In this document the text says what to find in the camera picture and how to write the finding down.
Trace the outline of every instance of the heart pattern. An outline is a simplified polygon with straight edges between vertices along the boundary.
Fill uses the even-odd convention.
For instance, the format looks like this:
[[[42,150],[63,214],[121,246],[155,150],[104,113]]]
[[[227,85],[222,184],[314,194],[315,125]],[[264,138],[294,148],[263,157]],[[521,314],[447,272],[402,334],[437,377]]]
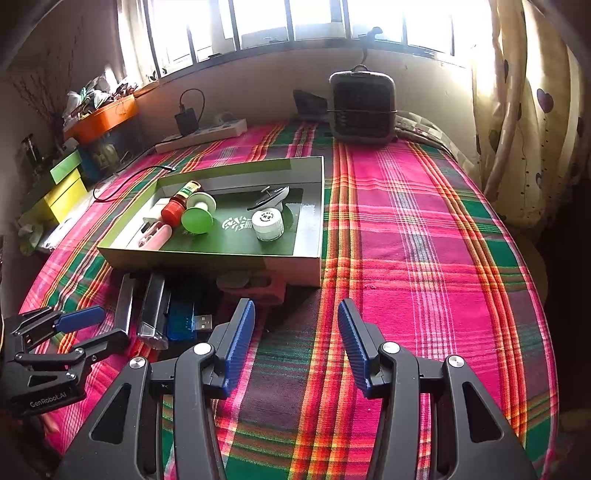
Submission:
[[[544,113],[548,114],[554,110],[554,99],[552,98],[552,95],[546,93],[541,88],[538,88],[537,96],[538,103],[542,107]]]

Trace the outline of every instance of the window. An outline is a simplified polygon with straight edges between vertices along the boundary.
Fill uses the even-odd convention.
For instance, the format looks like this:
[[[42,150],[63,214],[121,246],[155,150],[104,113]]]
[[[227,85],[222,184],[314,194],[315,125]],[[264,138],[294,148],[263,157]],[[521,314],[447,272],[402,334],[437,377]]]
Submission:
[[[373,27],[383,30],[376,37],[378,48],[440,52],[464,61],[479,25],[490,18],[487,0],[141,2],[148,12],[146,28],[157,76],[235,50],[294,40],[354,39]]]

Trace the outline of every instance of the blue gripper pad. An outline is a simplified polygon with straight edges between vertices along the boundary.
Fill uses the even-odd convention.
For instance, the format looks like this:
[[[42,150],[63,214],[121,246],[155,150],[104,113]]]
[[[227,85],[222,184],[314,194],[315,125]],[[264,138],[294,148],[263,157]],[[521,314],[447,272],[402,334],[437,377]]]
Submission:
[[[226,376],[222,385],[226,398],[238,385],[242,367],[246,361],[248,345],[251,343],[252,331],[255,327],[255,304],[250,300],[242,313],[242,318],[226,356]]]
[[[56,323],[56,331],[71,333],[92,325],[98,325],[105,319],[105,311],[97,306],[66,313]]]
[[[370,397],[374,387],[371,382],[372,363],[376,363],[379,369],[378,350],[353,300],[345,299],[339,304],[338,322],[355,385],[364,397]]]

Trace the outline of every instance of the window frame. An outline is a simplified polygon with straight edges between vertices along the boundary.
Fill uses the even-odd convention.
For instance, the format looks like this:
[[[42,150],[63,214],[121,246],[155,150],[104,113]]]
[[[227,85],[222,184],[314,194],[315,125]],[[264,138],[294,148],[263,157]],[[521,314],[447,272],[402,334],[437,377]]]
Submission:
[[[361,50],[364,46],[363,41],[358,38],[352,38],[352,28],[351,28],[351,21],[349,17],[349,2],[348,0],[340,0],[340,6],[342,9],[340,10],[341,15],[338,17],[335,15],[333,21],[341,21],[344,28],[345,28],[345,38],[322,38],[322,39],[305,39],[305,40],[296,40],[295,38],[295,30],[294,24],[291,16],[291,2],[290,0],[283,0],[285,4],[285,16],[287,20],[287,41],[279,41],[273,42],[269,44],[259,45],[255,47],[247,47],[242,48],[241,46],[241,38],[240,33],[238,31],[238,23],[236,21],[236,12],[234,9],[234,1],[228,0],[228,7],[230,9],[230,21],[232,24],[232,32],[233,38],[228,40],[233,40],[235,51],[230,51],[227,53],[217,54],[213,57],[209,57],[206,60],[197,61],[197,57],[194,51],[194,45],[192,42],[191,31],[190,28],[187,27],[187,38],[189,40],[189,46],[191,50],[191,58],[193,61],[192,65],[184,67],[182,69],[176,70],[174,72],[168,73],[163,75],[161,72],[161,66],[159,65],[156,49],[154,47],[154,40],[152,38],[152,27],[151,27],[151,20],[149,15],[149,7],[148,3],[151,0],[142,0],[144,3],[144,8],[146,12],[146,26],[148,31],[148,37],[150,40],[151,52],[152,52],[152,59],[154,61],[154,65],[156,68],[156,83],[167,83],[177,78],[181,78],[185,75],[189,75],[194,72],[199,72],[201,70],[211,68],[217,65],[221,65],[223,63],[245,59],[249,57],[255,57],[258,55],[264,55],[268,53],[275,53],[275,52],[282,52],[282,51],[291,51],[291,50],[306,50],[306,49],[315,49],[315,48],[352,48],[355,50]],[[339,4],[339,0],[330,0],[331,12],[336,10],[336,4]],[[407,25],[406,25],[406,18],[403,14],[402,16],[402,42],[394,42],[388,40],[375,40],[371,43],[369,49],[370,50],[382,50],[382,51],[391,51],[396,53],[405,53],[413,56],[424,57],[427,59],[441,61],[443,63],[448,63],[452,65],[456,65],[459,67],[467,68],[469,65],[467,64],[466,60],[460,57],[455,56],[455,38],[454,38],[454,25],[453,25],[453,16],[450,15],[451,21],[451,35],[452,35],[452,49],[449,53],[442,53],[437,50],[432,50],[430,48],[425,47],[416,47],[413,45],[408,44],[408,35],[407,35]],[[138,93],[143,93],[151,90],[152,84],[149,83]]]

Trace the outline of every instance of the red jar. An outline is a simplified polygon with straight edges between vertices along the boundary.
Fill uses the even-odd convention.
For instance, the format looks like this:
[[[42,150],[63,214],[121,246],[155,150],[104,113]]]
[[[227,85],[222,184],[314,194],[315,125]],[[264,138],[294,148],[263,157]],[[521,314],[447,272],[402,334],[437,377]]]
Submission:
[[[181,224],[181,217],[187,209],[187,199],[200,190],[201,185],[198,182],[192,180],[187,183],[162,209],[162,213],[160,213],[162,221],[172,228],[178,227]]]
[[[181,217],[187,209],[187,205],[183,204],[176,198],[171,198],[168,205],[162,209],[160,216],[162,221],[172,228],[176,228],[181,224]]]

